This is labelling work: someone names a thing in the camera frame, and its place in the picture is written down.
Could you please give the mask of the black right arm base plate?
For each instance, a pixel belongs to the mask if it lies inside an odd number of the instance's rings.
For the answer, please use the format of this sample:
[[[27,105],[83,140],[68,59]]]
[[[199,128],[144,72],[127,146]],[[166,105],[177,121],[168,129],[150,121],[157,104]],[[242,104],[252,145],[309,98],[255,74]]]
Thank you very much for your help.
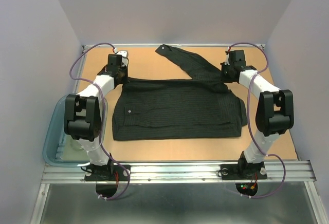
[[[223,180],[251,180],[254,176],[257,176],[257,179],[263,180],[267,179],[266,172],[261,173],[261,169],[264,168],[264,163],[248,163],[246,166],[229,163],[221,164],[218,173]]]

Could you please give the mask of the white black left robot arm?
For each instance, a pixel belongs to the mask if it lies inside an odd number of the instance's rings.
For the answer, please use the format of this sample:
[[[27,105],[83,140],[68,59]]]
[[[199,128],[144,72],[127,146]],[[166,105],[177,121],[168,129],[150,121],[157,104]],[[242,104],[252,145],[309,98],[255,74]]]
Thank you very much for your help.
[[[114,175],[113,161],[101,145],[106,122],[104,96],[127,82],[128,64],[127,51],[109,54],[96,78],[84,90],[65,99],[64,133],[78,141],[89,157],[89,165],[83,167],[86,179],[95,176],[108,180]]]

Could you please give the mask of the black pinstriped long sleeve shirt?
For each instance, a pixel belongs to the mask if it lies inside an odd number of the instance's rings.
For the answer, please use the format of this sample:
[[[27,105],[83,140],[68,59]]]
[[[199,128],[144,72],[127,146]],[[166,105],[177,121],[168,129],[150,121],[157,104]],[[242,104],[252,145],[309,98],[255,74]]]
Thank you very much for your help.
[[[129,78],[113,117],[117,141],[239,137],[247,124],[246,107],[222,81],[221,71],[199,54],[169,45],[156,52],[189,79]]]

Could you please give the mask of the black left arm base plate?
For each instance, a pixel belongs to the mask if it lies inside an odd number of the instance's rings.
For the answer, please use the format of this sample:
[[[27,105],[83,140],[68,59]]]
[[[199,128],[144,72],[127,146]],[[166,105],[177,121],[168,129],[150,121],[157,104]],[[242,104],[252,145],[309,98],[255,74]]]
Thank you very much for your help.
[[[85,173],[85,181],[127,181],[127,172],[119,165],[93,165],[80,167]]]

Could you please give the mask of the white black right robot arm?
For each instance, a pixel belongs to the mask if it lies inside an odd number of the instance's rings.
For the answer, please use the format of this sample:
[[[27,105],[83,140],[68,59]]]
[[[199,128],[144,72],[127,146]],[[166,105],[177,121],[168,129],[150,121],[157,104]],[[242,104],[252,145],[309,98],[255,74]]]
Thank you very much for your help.
[[[243,50],[226,51],[221,64],[221,81],[237,82],[248,89],[247,96],[258,100],[255,114],[256,132],[251,143],[242,151],[237,163],[222,164],[219,175],[223,180],[247,180],[253,176],[265,179],[264,159],[273,143],[294,125],[294,101],[290,90],[281,90],[263,78],[253,66],[248,66]]]

